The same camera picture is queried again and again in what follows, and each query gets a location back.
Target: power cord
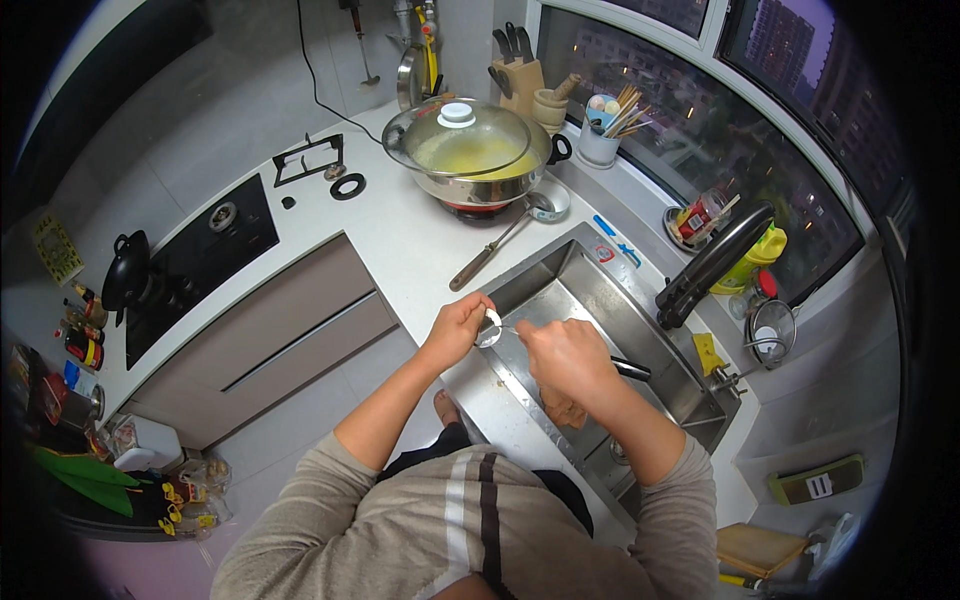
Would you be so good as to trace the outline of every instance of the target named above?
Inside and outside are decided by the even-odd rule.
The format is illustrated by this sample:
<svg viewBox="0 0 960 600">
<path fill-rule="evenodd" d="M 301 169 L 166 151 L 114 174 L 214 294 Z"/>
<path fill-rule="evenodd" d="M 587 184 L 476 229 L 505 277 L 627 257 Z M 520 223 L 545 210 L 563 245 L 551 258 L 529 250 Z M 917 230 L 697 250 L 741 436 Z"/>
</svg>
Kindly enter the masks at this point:
<svg viewBox="0 0 960 600">
<path fill-rule="evenodd" d="M 322 108 L 326 108 L 327 110 L 337 115 L 341 119 L 347 121 L 348 123 L 352 123 L 353 125 L 356 125 L 357 127 L 363 130 L 363 133 L 365 133 L 368 138 L 370 138 L 377 144 L 383 146 L 383 142 L 373 137 L 370 134 L 370 131 L 366 127 L 360 125 L 359 123 L 357 123 L 356 121 L 353 121 L 352 119 L 346 118 L 344 115 L 340 114 L 333 108 L 321 102 L 320 98 L 317 97 L 317 75 L 313 72 L 313 66 L 311 66 L 310 64 L 310 59 L 306 56 L 306 43 L 304 43 L 303 41 L 303 14 L 300 12 L 300 0 L 297 0 L 297 24 L 300 26 L 300 51 L 303 52 L 303 61 L 306 62 L 306 68 L 310 69 L 310 79 L 313 80 L 313 101 L 316 102 L 318 106 Z"/>
</svg>

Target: yellow sponge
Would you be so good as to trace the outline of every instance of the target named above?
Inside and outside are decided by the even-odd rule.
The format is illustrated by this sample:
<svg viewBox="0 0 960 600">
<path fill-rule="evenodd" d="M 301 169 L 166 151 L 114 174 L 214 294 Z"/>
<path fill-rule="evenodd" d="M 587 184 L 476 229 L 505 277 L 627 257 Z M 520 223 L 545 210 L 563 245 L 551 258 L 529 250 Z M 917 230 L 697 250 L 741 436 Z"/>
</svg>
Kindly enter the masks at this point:
<svg viewBox="0 0 960 600">
<path fill-rule="evenodd" d="M 717 352 L 713 349 L 712 333 L 694 333 L 693 344 L 697 347 L 697 354 L 700 355 L 700 365 L 704 368 L 704 377 L 709 377 L 714 369 L 723 367 L 724 362 Z"/>
</svg>

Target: black faucet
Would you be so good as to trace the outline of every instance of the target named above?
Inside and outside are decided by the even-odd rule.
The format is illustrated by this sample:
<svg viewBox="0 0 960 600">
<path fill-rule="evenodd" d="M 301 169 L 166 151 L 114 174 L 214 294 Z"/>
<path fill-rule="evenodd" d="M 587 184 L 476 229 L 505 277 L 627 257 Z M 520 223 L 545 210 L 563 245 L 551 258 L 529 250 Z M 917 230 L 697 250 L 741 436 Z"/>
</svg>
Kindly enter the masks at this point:
<svg viewBox="0 0 960 600">
<path fill-rule="evenodd" d="M 773 220 L 774 206 L 765 200 L 756 203 L 710 240 L 673 280 L 668 279 L 656 298 L 660 326 L 673 329 L 684 324 L 697 302 L 743 258 Z"/>
</svg>

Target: sink drain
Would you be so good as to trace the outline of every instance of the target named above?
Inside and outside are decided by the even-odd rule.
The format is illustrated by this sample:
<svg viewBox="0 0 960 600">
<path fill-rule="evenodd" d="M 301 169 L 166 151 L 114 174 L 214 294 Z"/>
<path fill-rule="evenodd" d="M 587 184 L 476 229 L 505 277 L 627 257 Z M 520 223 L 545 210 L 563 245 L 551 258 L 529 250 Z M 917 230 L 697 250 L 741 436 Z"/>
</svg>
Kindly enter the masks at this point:
<svg viewBox="0 0 960 600">
<path fill-rule="evenodd" d="M 627 460 L 627 453 L 623 451 L 623 446 L 614 438 L 610 438 L 610 455 L 618 465 L 630 464 L 630 461 Z"/>
</svg>

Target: window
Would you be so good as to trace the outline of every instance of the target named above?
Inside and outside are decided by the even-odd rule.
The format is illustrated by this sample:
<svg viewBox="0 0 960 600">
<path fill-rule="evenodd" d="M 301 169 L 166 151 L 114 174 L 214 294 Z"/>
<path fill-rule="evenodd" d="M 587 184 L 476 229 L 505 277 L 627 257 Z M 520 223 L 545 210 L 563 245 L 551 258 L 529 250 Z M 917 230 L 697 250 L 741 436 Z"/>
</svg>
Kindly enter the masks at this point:
<svg viewBox="0 0 960 600">
<path fill-rule="evenodd" d="M 700 37 L 707 0 L 609 0 L 612 4 L 657 19 L 691 37 Z"/>
<path fill-rule="evenodd" d="M 826 0 L 744 0 L 739 10 L 739 25 L 728 20 L 736 29 L 724 33 L 721 57 L 805 123 L 877 211 L 895 192 L 906 160 L 893 113 L 850 30 Z M 856 125 L 867 122 L 869 128 Z M 858 152 L 855 135 L 886 160 Z"/>
<path fill-rule="evenodd" d="M 590 35 L 632 48 L 629 67 L 602 50 L 572 51 Z M 780 298 L 796 304 L 832 276 L 863 245 L 850 215 L 804 156 L 773 125 L 729 88 L 659 46 L 571 12 L 543 8 L 538 57 L 547 86 L 571 71 L 583 77 L 571 96 L 569 120 L 578 125 L 594 93 L 616 96 L 625 84 L 643 94 L 650 124 L 623 139 L 620 154 L 684 203 L 710 188 L 751 203 L 769 200 L 777 227 L 789 239 L 771 268 Z"/>
</svg>

